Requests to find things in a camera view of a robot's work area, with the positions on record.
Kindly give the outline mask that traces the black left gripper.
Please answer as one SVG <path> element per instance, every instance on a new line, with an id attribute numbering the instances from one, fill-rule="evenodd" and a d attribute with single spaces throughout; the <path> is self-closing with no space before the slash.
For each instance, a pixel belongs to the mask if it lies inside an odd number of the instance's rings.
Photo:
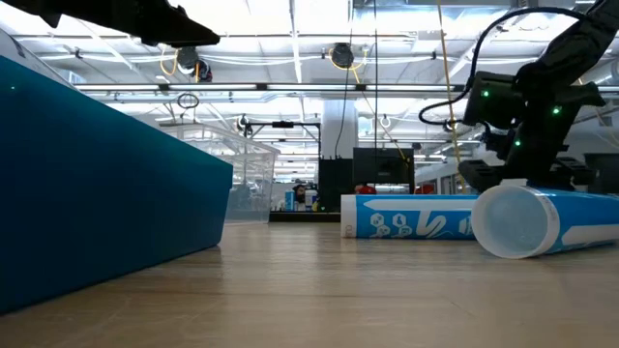
<path id="1" fill-rule="evenodd" d="M 215 45 L 220 36 L 164 0 L 6 0 L 53 28 L 62 15 L 139 36 L 144 44 L 172 47 Z"/>

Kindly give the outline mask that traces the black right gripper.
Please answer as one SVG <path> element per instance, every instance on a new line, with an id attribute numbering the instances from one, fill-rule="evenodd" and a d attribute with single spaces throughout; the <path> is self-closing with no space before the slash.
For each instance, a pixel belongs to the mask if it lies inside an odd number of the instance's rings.
<path id="1" fill-rule="evenodd" d="M 489 111 L 498 119 L 489 122 L 495 130 L 485 135 L 486 148 L 503 164 L 469 159 L 457 167 L 472 189 L 484 192 L 504 179 L 547 179 L 551 174 L 559 189 L 588 186 L 595 181 L 595 171 L 585 163 L 556 157 L 567 150 L 564 140 L 580 108 L 604 105 L 596 84 L 566 86 L 535 95 L 517 93 L 509 103 Z"/>

